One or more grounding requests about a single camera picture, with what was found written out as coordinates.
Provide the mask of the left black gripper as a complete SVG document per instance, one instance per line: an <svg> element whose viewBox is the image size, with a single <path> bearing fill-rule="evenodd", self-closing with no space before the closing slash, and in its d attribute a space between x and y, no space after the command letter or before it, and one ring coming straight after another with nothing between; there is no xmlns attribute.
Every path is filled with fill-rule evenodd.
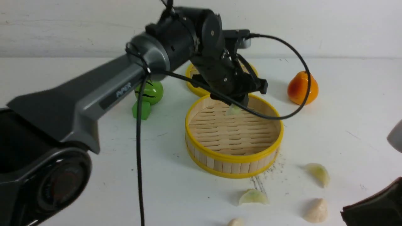
<svg viewBox="0 0 402 226"><path fill-rule="evenodd" d="M255 68L238 53L233 58L224 56L220 59L193 56L190 62L196 70L190 83L196 89L202 89L202 84L233 98L243 107L248 106L248 94L267 93L267 80L259 78Z"/></svg>

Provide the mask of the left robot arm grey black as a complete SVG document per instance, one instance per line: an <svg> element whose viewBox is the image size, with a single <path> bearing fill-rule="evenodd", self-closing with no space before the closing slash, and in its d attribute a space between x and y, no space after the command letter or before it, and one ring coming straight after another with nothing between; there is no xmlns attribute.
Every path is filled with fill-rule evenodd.
<svg viewBox="0 0 402 226"><path fill-rule="evenodd" d="M210 9L167 6L159 21L126 45L125 54L55 88L17 96L1 109L1 225L36 226L74 202L91 174L88 151L100 152L98 120L146 81L160 81L187 61L193 85L230 105L268 83L245 73L237 42L249 30L223 30Z"/></svg>

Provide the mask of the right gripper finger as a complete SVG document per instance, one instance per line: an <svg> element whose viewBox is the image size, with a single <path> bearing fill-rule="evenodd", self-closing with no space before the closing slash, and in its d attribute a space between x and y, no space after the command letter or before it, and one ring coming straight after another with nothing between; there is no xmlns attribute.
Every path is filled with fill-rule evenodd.
<svg viewBox="0 0 402 226"><path fill-rule="evenodd" d="M362 201L343 207L341 216L347 226L401 226L402 178Z"/></svg>

